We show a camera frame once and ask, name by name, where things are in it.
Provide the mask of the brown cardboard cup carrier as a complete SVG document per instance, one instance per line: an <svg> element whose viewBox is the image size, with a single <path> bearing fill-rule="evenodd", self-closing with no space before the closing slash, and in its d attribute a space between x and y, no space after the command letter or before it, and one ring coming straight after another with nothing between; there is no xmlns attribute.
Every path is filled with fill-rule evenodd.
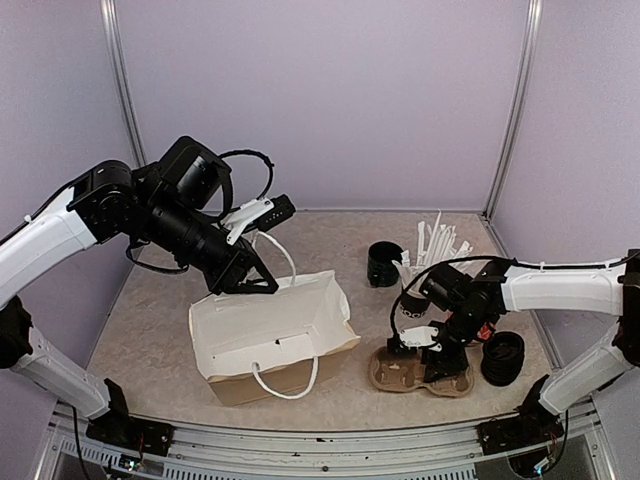
<svg viewBox="0 0 640 480"><path fill-rule="evenodd" d="M368 377L379 391L405 394L425 389L429 394L440 398L462 398L468 396L475 386L475 374L469 366L463 373L427 382L427 366L422 363L421 355L409 357L392 356L385 346L371 356Z"/></svg>

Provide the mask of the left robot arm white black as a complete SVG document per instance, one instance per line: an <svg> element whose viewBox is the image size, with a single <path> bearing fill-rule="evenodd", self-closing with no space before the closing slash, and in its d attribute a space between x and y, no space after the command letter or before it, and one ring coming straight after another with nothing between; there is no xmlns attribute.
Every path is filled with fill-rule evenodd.
<svg viewBox="0 0 640 480"><path fill-rule="evenodd" d="M246 239L276 222L265 195L235 207L225 155L179 138L156 162L133 169L102 162L60 187L1 242L1 365L79 410L121 445L140 434L122 389L98 379L50 347L20 292L71 256L125 235L131 248L154 244L220 294L272 294L277 281Z"/></svg>

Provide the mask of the brown paper bag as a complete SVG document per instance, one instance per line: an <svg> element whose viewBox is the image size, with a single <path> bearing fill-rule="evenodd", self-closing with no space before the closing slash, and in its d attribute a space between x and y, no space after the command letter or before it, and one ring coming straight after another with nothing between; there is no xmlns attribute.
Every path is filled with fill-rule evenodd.
<svg viewBox="0 0 640 480"><path fill-rule="evenodd" d="M293 272L277 285L271 295L210 295L189 309L198 371L225 407L299 400L360 343L334 271Z"/></svg>

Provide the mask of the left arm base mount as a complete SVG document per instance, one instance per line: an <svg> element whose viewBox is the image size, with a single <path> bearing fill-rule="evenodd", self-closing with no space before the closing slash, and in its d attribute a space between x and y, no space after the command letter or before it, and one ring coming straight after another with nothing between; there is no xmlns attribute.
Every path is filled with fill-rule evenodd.
<svg viewBox="0 0 640 480"><path fill-rule="evenodd" d="M112 446L166 457L175 428L169 423L131 416L122 388L110 379L104 383L109 393L108 410L89 421L86 436Z"/></svg>

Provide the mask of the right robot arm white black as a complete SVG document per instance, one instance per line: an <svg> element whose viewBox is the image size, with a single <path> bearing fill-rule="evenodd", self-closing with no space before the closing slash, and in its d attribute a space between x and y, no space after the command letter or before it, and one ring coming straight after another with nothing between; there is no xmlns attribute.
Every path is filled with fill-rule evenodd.
<svg viewBox="0 0 640 480"><path fill-rule="evenodd" d="M388 351L408 356L422 348L440 380L460 373L468 344L481 328L511 312L579 311L608 314L617 322L589 349L538 380L518 407L511 433L523 444L535 442L577 400L613 383L639 365L639 252L587 264L527 264L484 255L483 268L469 276L445 260L412 280L420 294L448 319L439 327L392 331Z"/></svg>

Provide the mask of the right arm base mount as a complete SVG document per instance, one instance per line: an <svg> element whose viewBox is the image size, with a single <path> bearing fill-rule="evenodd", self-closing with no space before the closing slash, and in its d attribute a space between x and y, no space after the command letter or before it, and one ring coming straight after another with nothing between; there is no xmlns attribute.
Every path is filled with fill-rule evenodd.
<svg viewBox="0 0 640 480"><path fill-rule="evenodd" d="M537 380L515 416L480 423L476 430L484 455L520 449L564 435L559 414L552 414L539 402L548 375Z"/></svg>

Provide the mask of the stack of black cup lids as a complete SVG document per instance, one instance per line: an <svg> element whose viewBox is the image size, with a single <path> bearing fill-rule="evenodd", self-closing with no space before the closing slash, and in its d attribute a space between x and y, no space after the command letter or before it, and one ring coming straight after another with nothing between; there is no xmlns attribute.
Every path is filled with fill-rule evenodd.
<svg viewBox="0 0 640 480"><path fill-rule="evenodd" d="M525 342L517 333L502 331L483 345L480 364L485 380L496 387L506 387L520 375L525 358Z"/></svg>

